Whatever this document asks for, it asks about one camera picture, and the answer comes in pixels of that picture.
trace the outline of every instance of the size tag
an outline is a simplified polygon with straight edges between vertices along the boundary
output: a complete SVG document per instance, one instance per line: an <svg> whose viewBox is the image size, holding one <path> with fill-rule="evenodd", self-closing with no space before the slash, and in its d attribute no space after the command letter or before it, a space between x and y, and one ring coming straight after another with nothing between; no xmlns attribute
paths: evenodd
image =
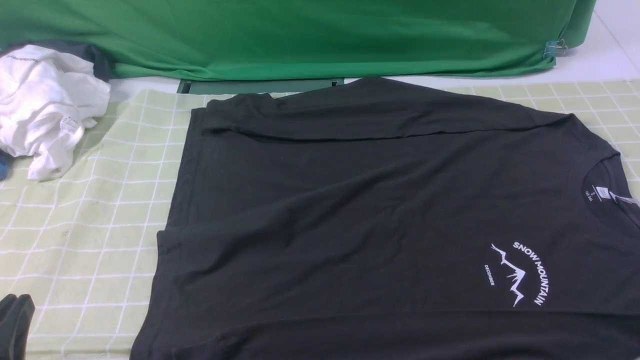
<svg viewBox="0 0 640 360"><path fill-rule="evenodd" d="M80 123L68 115L65 115L60 121L60 129L69 134L75 134L79 127Z"/></svg>
<svg viewBox="0 0 640 360"><path fill-rule="evenodd" d="M596 191L598 192L598 195L600 195L601 198L611 199L611 196L609 195L609 189L596 186Z"/></svg>

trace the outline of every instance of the light green checkered mat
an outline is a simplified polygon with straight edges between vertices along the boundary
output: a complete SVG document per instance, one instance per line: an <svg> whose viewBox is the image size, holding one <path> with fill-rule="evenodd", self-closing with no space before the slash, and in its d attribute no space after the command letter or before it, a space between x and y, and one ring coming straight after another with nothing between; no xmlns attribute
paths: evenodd
<svg viewBox="0 0 640 360"><path fill-rule="evenodd" d="M450 88L574 112L623 154L640 195L640 81ZM28 293L28 359L127 358L147 313L190 109L229 96L142 91L110 104L60 180L26 180L29 159L0 183L0 297Z"/></svg>

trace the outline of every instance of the green backdrop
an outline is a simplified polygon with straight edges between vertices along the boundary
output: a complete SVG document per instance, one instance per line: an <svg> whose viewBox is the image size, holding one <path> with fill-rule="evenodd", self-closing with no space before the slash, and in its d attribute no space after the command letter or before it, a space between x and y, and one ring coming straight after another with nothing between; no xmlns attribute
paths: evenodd
<svg viewBox="0 0 640 360"><path fill-rule="evenodd" d="M203 80L549 69L584 40L595 0L0 0L0 47L93 43L118 77Z"/></svg>

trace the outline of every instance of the mountain graphic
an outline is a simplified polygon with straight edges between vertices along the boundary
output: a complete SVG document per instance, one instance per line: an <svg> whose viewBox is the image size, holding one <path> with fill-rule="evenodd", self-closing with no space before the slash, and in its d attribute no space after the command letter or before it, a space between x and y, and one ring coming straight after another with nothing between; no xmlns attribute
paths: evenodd
<svg viewBox="0 0 640 360"><path fill-rule="evenodd" d="M513 278L513 285L511 286L510 290L514 294L517 295L516 302L513 303L513 307L516 307L516 304L518 303L518 301L524 299L524 295L522 295L522 293L518 291L518 285L520 285L520 281L522 281L522 279L524 279L525 272L521 268L518 268L514 264L510 263L509 261L507 261L507 253L506 252L498 249L497 247L495 247L494 244L491 244L491 248L493 250L496 250L497 252L499 252L500 255L502 256L502 262L500 262L500 265L507 265L508 267L510 267L510 268L512 268L514 270L514 273L509 275L509 276L507 276L507 277L512 277Z"/></svg>

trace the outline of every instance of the black fabric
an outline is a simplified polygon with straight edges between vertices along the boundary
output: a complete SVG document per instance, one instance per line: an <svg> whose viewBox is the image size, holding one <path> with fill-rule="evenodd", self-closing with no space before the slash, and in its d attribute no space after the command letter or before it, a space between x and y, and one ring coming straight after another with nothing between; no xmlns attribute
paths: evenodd
<svg viewBox="0 0 640 360"><path fill-rule="evenodd" d="M111 65L105 53L93 44L71 40L39 40L23 41L9 44L0 56L8 54L14 50L21 49L27 45L35 45L55 50L59 53L76 55L80 59L93 63L93 76L108 82L111 79Z"/></svg>
<svg viewBox="0 0 640 360"><path fill-rule="evenodd" d="M0 301L0 359L24 360L34 312L33 300L26 294L9 294Z"/></svg>
<svg viewBox="0 0 640 360"><path fill-rule="evenodd" d="M385 79L192 113L132 359L635 359L640 209L574 115Z"/></svg>

